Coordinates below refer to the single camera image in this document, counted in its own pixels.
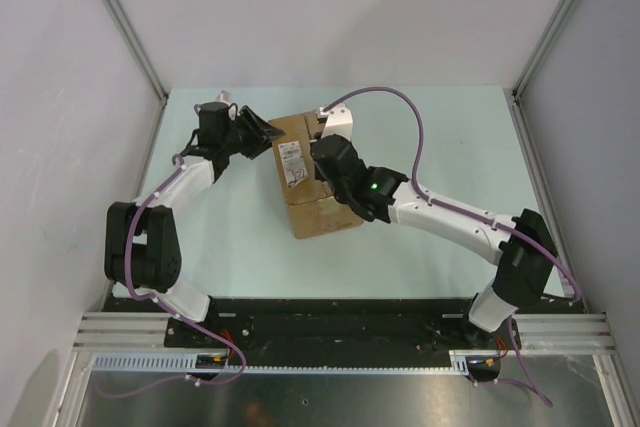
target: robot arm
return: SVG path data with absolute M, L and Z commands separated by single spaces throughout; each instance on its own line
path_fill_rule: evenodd
M 336 109 L 347 110 L 340 106 Z M 496 277 L 476 296 L 464 318 L 470 342 L 484 346 L 506 318 L 540 300 L 552 263 L 518 236 L 497 228 L 501 224 L 519 231 L 555 254 L 538 213 L 525 209 L 518 217 L 495 214 L 421 186 L 427 201 L 417 195 L 406 175 L 385 167 L 366 167 L 351 141 L 332 132 L 330 122 L 331 117 L 327 119 L 328 135 L 312 145 L 311 156 L 316 178 L 328 182 L 338 202 L 349 205 L 366 221 L 382 220 L 426 230 L 497 266 Z
M 208 312 L 209 297 L 181 272 L 175 216 L 218 180 L 233 154 L 254 159 L 284 132 L 248 107 L 232 104 L 230 94 L 224 91 L 215 102 L 196 106 L 196 112 L 199 128 L 178 156 L 181 171 L 156 190 L 158 194 L 140 217 L 134 233 L 131 274 L 137 294 L 153 293 L 176 312 L 201 322 Z M 125 285 L 127 236 L 146 198 L 116 202 L 107 212 L 105 274 Z

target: metal frame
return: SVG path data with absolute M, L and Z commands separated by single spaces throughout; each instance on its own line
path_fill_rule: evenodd
M 528 87 L 531 82 L 531 78 L 546 58 L 550 48 L 553 46 L 553 43 L 558 38 L 562 28 L 573 13 L 578 1 L 579 0 L 560 0 L 558 3 L 556 10 L 553 12 L 549 23 L 542 33 L 542 37 L 538 41 L 535 49 L 533 49 L 533 54 L 529 57 L 529 60 L 527 61 L 527 64 L 513 89 L 517 99 L 522 96 Z
M 74 342 L 74 351 L 95 354 L 93 370 L 109 372 L 209 373 L 220 368 L 196 368 L 198 354 L 225 355 L 226 350 L 175 349 L 163 345 L 169 314 L 164 313 L 86 313 Z M 466 375 L 463 353 L 450 352 L 451 367 L 414 369 L 292 368 L 270 365 L 248 366 L 247 374 L 408 374 Z
M 136 34 L 136 31 L 129 20 L 129 16 L 122 7 L 122 3 L 120 0 L 103 1 L 105 3 L 105 7 L 109 11 L 109 14 L 111 14 L 111 18 L 115 22 L 116 27 L 122 34 L 122 39 L 125 44 L 127 44 L 127 47 L 129 47 L 131 55 L 140 66 L 147 82 L 149 82 L 151 89 L 158 97 L 158 100 L 163 102 L 168 96 L 167 91 L 162 86 L 162 82 L 160 81 L 158 74 L 149 60 L 149 56 L 142 46 L 142 42 L 140 42 L 140 38 L 138 37 L 138 34 Z
M 55 427 L 75 427 L 82 411 L 85 393 L 95 354 L 92 352 L 71 352 L 64 375 L 62 392 L 58 396 L 55 410 L 45 425 Z
M 570 256 L 567 253 L 567 244 L 564 242 L 564 236 L 558 223 L 556 209 L 549 191 L 549 184 L 533 142 L 527 119 L 518 100 L 519 97 L 511 93 L 505 93 L 505 97 L 518 140 L 520 141 L 527 170 L 529 171 L 529 177 L 533 184 L 536 200 L 542 215 L 547 221 L 554 242 L 558 246 L 558 256 L 572 272 L 575 272 L 569 260 Z M 578 281 L 580 280 L 579 276 L 575 274 L 574 276 L 577 277 Z M 571 293 L 573 289 L 571 289 L 565 279 L 562 279 L 562 281 L 565 292 Z M 607 400 L 614 425 L 616 427 L 640 425 L 640 410 L 638 409 L 638 404 L 633 396 L 624 369 L 622 368 L 620 356 L 617 353 L 610 357 L 594 355 L 593 361 L 598 370 L 602 390 Z
M 207 353 L 224 355 L 221 349 L 173 349 L 164 346 L 167 323 L 171 316 L 165 313 L 110 313 L 88 312 L 84 315 L 76 336 L 74 352 L 99 354 L 176 354 L 186 357 L 191 354 Z M 527 356 L 538 355 L 615 355 L 616 346 L 605 314 L 517 314 L 522 348 Z M 452 350 L 454 356 L 487 355 L 494 356 L 495 350 Z M 144 358 L 132 355 L 126 358 Z M 114 366 L 112 370 L 121 370 Z M 130 365 L 122 370 L 130 370 Z M 157 366 L 139 365 L 139 371 L 157 371 Z M 329 373 L 330 368 L 310 369 L 312 372 Z M 358 369 L 340 369 L 352 372 Z

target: white backdrop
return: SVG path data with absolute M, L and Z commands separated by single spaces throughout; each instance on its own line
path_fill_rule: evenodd
M 559 0 L 122 0 L 165 88 L 512 87 Z
M 0 425 L 35 427 L 159 105 L 101 0 L 0 0 L 0 25 Z

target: label on box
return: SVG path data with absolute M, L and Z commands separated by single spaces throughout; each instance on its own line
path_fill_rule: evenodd
M 288 187 L 295 187 L 304 179 L 309 177 L 307 166 L 304 164 L 302 157 L 302 149 L 300 142 L 284 142 L 278 145 L 280 150 L 280 160 L 282 161 L 282 169 L 284 177 L 287 180 Z

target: cardboard box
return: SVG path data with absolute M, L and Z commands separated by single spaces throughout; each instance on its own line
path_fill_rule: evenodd
M 269 121 L 286 134 L 273 143 L 282 195 L 297 239 L 361 225 L 349 206 L 339 204 L 326 182 L 315 180 L 310 140 L 319 138 L 324 124 L 315 112 Z

